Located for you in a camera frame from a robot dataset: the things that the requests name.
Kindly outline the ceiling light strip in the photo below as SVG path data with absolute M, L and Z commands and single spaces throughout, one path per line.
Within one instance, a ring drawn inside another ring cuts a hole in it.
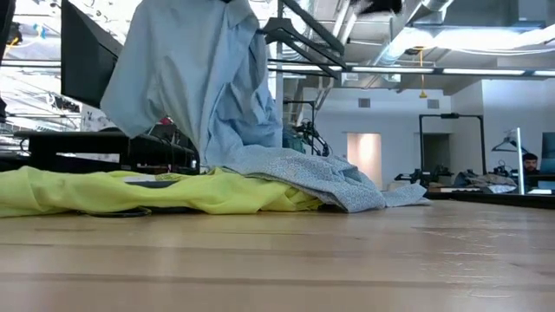
M 519 76 L 525 70 L 517 69 L 480 69 L 480 68 L 444 68 L 444 75 L 499 75 L 499 76 Z
M 364 73 L 364 74 L 428 75 L 434 72 L 434 68 L 354 66 L 350 68 L 350 71 L 354 73 Z

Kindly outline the black clothes hanger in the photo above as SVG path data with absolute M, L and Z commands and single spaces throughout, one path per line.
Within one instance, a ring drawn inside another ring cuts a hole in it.
M 493 152 L 521 152 L 523 154 L 529 151 L 522 146 L 519 141 L 519 136 L 515 131 L 508 132 L 505 138 L 496 146 L 492 148 Z

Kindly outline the black ceiling device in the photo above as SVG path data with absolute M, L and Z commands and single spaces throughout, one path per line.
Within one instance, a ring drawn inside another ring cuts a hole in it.
M 8 39 L 6 42 L 8 45 L 18 45 L 23 42 L 23 35 L 20 28 L 21 24 L 18 22 L 12 22 L 10 24 Z

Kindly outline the yellow t-shirt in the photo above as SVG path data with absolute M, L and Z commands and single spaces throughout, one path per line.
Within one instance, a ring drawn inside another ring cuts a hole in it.
M 212 215 L 258 211 L 314 211 L 323 202 L 283 182 L 247 178 L 215 169 L 179 176 L 166 188 L 122 181 L 138 172 L 61 173 L 23 166 L 0 172 L 0 218 L 67 211 L 117 212 L 137 207 L 186 207 Z

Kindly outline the black aluminium table frame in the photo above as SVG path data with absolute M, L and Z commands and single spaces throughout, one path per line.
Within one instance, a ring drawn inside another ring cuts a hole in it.
M 432 200 L 455 200 L 460 202 L 555 210 L 555 196 L 552 195 L 519 195 L 511 193 L 490 194 L 482 192 L 426 192 L 424 197 Z

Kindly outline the blue screen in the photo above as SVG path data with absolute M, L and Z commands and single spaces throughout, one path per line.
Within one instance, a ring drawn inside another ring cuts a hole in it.
M 555 191 L 555 133 L 543 133 L 539 187 Z

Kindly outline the white door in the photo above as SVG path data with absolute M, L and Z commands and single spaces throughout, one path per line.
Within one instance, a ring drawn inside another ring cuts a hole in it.
M 347 133 L 347 160 L 382 189 L 382 137 L 379 133 Z

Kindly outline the dark grey desk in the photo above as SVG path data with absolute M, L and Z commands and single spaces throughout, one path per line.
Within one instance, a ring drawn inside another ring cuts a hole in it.
M 130 139 L 122 132 L 20 131 L 14 136 L 29 141 L 28 165 L 40 170 L 199 173 L 194 150 L 152 135 Z

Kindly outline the grey clothes pile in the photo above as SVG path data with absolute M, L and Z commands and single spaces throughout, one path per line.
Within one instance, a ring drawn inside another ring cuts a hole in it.
M 510 178 L 487 173 L 476 174 L 470 170 L 459 172 L 454 179 L 453 186 L 462 188 L 479 188 L 485 193 L 509 193 L 516 191 L 518 185 Z

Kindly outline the teal hanging garment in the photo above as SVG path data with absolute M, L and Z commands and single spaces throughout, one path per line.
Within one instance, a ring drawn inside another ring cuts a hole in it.
M 303 137 L 291 127 L 283 129 L 282 147 L 305 153 Z

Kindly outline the light blue patterned shirt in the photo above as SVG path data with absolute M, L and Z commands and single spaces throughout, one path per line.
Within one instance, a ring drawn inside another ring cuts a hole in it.
M 248 0 L 141 0 L 101 111 L 132 138 L 170 118 L 208 172 L 283 182 L 348 213 L 418 205 L 419 185 L 383 192 L 344 159 L 282 147 L 258 29 Z

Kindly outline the white rack pole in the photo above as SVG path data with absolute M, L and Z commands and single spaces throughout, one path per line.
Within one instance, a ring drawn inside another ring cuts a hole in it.
M 281 18 L 284 13 L 283 1 L 276 1 L 277 17 Z M 276 59 L 281 59 L 283 55 L 283 45 L 281 42 L 276 42 L 275 45 Z M 283 121 L 284 78 L 281 72 L 275 72 L 275 100 L 277 104 L 277 117 L 280 121 Z
M 526 194 L 524 173 L 523 173 L 523 150 L 522 150 L 522 139 L 520 127 L 515 129 L 516 142 L 517 142 L 517 153 L 518 153 L 518 177 L 519 177 L 519 195 Z

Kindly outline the wooden table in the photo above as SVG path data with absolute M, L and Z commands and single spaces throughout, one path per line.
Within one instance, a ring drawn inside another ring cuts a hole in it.
M 479 187 L 454 187 L 454 186 L 443 186 L 443 187 L 430 187 L 428 192 L 432 193 L 452 193 L 452 192 L 482 192 Z

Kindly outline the large black monitor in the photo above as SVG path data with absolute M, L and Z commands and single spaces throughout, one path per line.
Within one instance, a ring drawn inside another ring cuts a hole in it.
M 61 93 L 98 108 L 122 44 L 69 0 L 61 9 Z

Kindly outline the person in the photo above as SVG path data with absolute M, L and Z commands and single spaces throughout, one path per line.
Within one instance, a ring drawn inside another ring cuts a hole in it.
M 539 174 L 538 156 L 534 153 L 525 153 L 522 156 L 523 172 L 525 175 Z

